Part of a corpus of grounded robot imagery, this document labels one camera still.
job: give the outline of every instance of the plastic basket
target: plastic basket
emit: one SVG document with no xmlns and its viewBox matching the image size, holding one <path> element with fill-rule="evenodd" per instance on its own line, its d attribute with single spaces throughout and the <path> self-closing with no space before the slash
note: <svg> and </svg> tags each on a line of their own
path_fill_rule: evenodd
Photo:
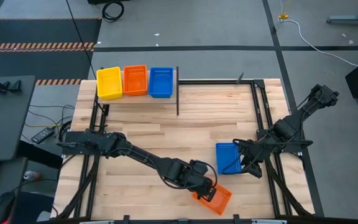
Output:
<svg viewBox="0 0 358 224">
<path fill-rule="evenodd" d="M 224 187 L 217 184 L 215 186 L 216 193 L 210 202 L 206 201 L 203 198 L 197 199 L 197 193 L 193 192 L 191 195 L 194 199 L 202 203 L 204 206 L 213 210 L 218 215 L 222 215 L 226 209 L 226 205 L 229 203 L 232 193 L 225 189 Z"/>
<path fill-rule="evenodd" d="M 216 143 L 216 163 L 218 165 L 218 174 L 222 174 L 224 168 L 233 163 L 239 157 L 238 148 L 235 144 Z M 241 170 L 241 160 L 238 159 L 236 163 L 228 167 L 225 173 L 236 173 Z"/>
<path fill-rule="evenodd" d="M 149 95 L 154 98 L 170 98 L 173 93 L 173 68 L 151 68 Z"/>
<path fill-rule="evenodd" d="M 146 65 L 124 67 L 124 93 L 129 96 L 147 94 Z"/>
<path fill-rule="evenodd" d="M 113 100 L 122 97 L 121 71 L 119 67 L 100 69 L 96 72 L 98 97 Z"/>
</svg>

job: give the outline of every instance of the black floor mat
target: black floor mat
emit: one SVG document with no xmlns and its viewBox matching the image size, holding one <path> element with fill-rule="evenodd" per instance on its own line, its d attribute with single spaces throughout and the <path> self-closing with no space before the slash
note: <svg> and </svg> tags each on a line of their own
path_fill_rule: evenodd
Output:
<svg viewBox="0 0 358 224">
<path fill-rule="evenodd" d="M 0 77 L 35 75 L 36 79 L 87 79 L 85 51 L 0 53 Z"/>
<path fill-rule="evenodd" d="M 101 19 L 76 19 L 84 42 L 98 40 Z M 80 42 L 71 19 L 0 20 L 0 43 Z"/>
</svg>

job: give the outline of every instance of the desk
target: desk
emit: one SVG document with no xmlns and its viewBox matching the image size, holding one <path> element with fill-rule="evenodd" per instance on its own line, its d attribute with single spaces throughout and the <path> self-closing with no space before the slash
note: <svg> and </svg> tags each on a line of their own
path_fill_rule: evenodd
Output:
<svg viewBox="0 0 358 224">
<path fill-rule="evenodd" d="M 26 157 L 49 167 L 59 169 L 62 158 L 21 141 L 21 134 L 32 93 L 35 86 L 34 76 L 0 77 L 0 82 L 21 81 L 21 91 L 0 93 L 0 161 L 15 157 Z"/>
<path fill-rule="evenodd" d="M 288 114 L 287 104 L 279 79 L 264 82 L 274 122 Z M 95 89 L 95 81 L 81 82 L 72 131 L 89 127 Z M 179 94 L 178 116 L 176 105 L 110 105 L 106 131 L 123 132 L 131 143 L 160 157 L 198 159 L 215 168 L 217 142 L 231 142 L 233 138 L 256 140 L 258 126 L 250 85 L 179 85 Z M 76 156 L 60 173 L 55 196 L 59 212 L 77 191 L 82 161 L 83 156 Z M 288 188 L 313 213 L 301 161 L 282 154 L 282 164 Z M 233 193 L 226 211 L 219 216 L 192 199 L 189 191 L 165 186 L 156 171 L 143 164 L 127 157 L 102 158 L 92 220 L 122 220 L 124 215 L 130 215 L 131 220 L 218 219 L 232 218 L 233 214 L 241 218 L 273 218 L 267 173 L 261 167 L 261 179 L 247 174 L 218 176 L 218 183 Z M 206 175 L 213 179 L 210 170 Z M 277 192 L 280 210 L 284 211 L 282 196 Z M 87 199 L 85 193 L 81 216 Z"/>
<path fill-rule="evenodd" d="M 22 184 L 23 174 L 26 168 L 26 158 L 17 158 L 10 161 L 0 162 L 0 195 L 13 190 Z M 16 197 L 20 190 L 21 188 L 15 190 Z M 12 221 L 13 219 L 14 212 L 11 212 L 9 220 Z"/>
</svg>

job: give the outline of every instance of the wooden table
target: wooden table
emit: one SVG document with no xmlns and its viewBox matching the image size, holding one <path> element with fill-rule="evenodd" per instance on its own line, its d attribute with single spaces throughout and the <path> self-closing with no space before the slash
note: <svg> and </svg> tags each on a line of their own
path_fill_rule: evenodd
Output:
<svg viewBox="0 0 358 224">
<path fill-rule="evenodd" d="M 279 79 L 264 81 L 275 122 L 288 114 L 283 88 Z M 95 81 L 81 82 L 72 131 L 84 131 L 89 127 L 95 89 Z M 173 104 L 110 105 L 106 131 L 122 132 L 131 143 L 160 157 L 177 157 L 187 162 L 198 159 L 215 168 L 217 142 L 231 142 L 233 138 L 256 140 L 258 127 L 250 85 L 180 85 L 179 94 L 179 116 Z M 258 95 L 262 105 L 260 91 Z M 262 116 L 267 127 L 264 112 Z M 281 157 L 288 188 L 309 212 L 313 212 L 301 161 L 290 154 Z M 82 162 L 83 157 L 76 156 L 60 173 L 55 196 L 59 212 L 77 191 Z M 232 218 L 233 214 L 241 218 L 273 218 L 267 173 L 263 164 L 261 167 L 261 179 L 249 174 L 218 176 L 218 183 L 233 193 L 226 211 L 219 216 L 192 199 L 189 191 L 165 186 L 157 172 L 143 164 L 128 157 L 102 158 L 92 219 L 122 220 L 124 215 L 130 215 L 131 220 L 218 219 Z M 210 170 L 206 175 L 213 179 Z M 283 213 L 278 187 L 277 192 Z M 85 193 L 81 215 L 85 214 L 87 201 Z"/>
</svg>

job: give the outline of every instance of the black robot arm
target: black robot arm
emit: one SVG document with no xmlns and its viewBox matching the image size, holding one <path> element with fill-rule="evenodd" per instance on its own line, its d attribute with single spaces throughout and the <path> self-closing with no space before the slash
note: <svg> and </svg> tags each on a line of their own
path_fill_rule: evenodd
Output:
<svg viewBox="0 0 358 224">
<path fill-rule="evenodd" d="M 239 154 L 244 156 L 240 173 L 250 173 L 261 178 L 259 163 L 269 158 L 271 153 L 281 153 L 284 148 L 293 145 L 299 145 L 301 148 L 311 145 L 312 141 L 303 139 L 303 122 L 318 109 L 334 106 L 338 95 L 338 92 L 325 85 L 316 85 L 306 98 L 307 102 L 297 112 L 279 119 L 268 130 L 260 133 L 258 141 L 233 139 L 233 143 L 239 148 Z"/>
<path fill-rule="evenodd" d="M 191 160 L 190 163 L 180 159 L 171 159 L 169 157 L 158 157 L 137 146 L 134 146 L 122 133 L 104 133 L 98 134 L 87 129 L 82 136 L 80 142 L 61 142 L 60 146 L 83 151 L 85 154 L 102 155 L 106 158 L 117 156 L 128 156 L 141 162 L 158 172 L 161 180 L 173 189 L 187 189 L 196 192 L 198 198 L 203 197 L 207 201 L 211 201 L 216 189 L 216 181 L 214 182 L 205 177 L 208 166 L 215 170 L 207 163 L 202 161 Z"/>
</svg>

